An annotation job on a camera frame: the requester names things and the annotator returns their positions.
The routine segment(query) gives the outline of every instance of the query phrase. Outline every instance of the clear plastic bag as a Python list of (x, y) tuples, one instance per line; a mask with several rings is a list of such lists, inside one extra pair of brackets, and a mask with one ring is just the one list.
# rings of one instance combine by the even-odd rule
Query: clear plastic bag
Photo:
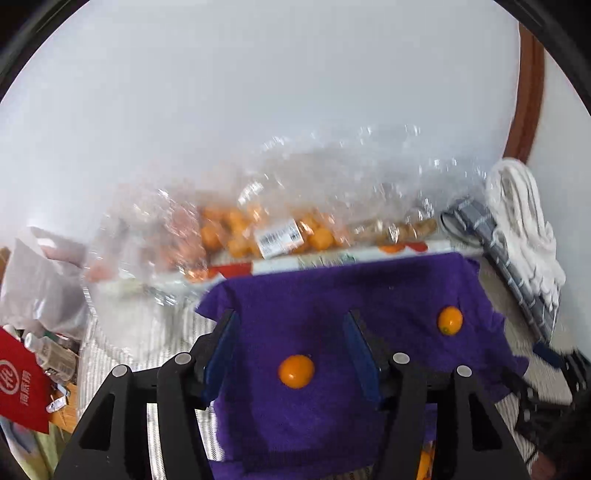
[(195, 193), (187, 187), (171, 191), (122, 189), (89, 249), (88, 282), (129, 278), (148, 282), (175, 271), (190, 281), (206, 278)]
[(258, 165), (242, 181), (238, 206), (267, 224), (293, 219), (303, 243), (287, 238), (277, 251), (296, 254), (421, 240), (437, 229), (436, 215), (485, 178), (472, 161), (427, 156), (417, 127), (274, 138)]
[(207, 279), (196, 193), (122, 189), (86, 260), (87, 300), (115, 347), (135, 359), (164, 347)]

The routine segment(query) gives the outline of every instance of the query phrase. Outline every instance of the wooden frame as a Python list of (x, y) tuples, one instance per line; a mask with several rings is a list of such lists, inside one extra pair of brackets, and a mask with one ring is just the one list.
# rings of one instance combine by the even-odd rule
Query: wooden frame
[(517, 104), (503, 156), (517, 158), (527, 163), (540, 120), (544, 94), (545, 49), (521, 24), (519, 24), (519, 36), (521, 37), (521, 59)]

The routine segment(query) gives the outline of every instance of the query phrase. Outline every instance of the table surface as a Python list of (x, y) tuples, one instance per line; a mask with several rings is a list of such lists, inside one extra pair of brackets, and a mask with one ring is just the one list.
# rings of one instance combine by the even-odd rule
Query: table surface
[[(49, 421), (57, 425), (62, 430), (69, 433), (73, 433), (78, 423), (78, 415), (76, 413), (76, 406), (78, 405), (78, 387), (74, 384), (67, 384), (66, 388), (70, 391), (70, 397), (68, 398), (66, 405), (61, 410), (55, 411), (49, 415)], [(62, 397), (62, 394), (58, 396), (54, 395), (54, 398)]]

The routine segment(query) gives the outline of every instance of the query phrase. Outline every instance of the red packaging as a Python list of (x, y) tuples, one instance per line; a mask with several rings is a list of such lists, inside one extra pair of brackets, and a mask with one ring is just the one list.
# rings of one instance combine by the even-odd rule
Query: red packaging
[(49, 432), (50, 380), (29, 352), (0, 328), (0, 415), (31, 430)]

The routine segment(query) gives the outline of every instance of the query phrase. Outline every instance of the purple cloth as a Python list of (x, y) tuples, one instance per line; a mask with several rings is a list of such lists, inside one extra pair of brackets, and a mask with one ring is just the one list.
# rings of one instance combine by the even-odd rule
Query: purple cloth
[[(446, 306), (464, 317), (444, 336), (437, 316)], [(342, 332), (350, 309), (393, 352), (439, 371), (468, 365), (493, 401), (508, 394), (501, 367), (520, 375), (527, 360), (511, 353), (504, 318), (478, 281), (478, 264), (459, 254), (234, 278), (216, 286), (198, 313), (217, 319), (238, 312), (242, 329), (234, 361), (214, 403), (226, 462), (218, 479), (313, 479), (375, 461), (384, 414), (363, 397)], [(310, 355), (312, 382), (291, 390), (277, 377), (288, 356)], [(426, 418), (433, 438), (435, 415)]]

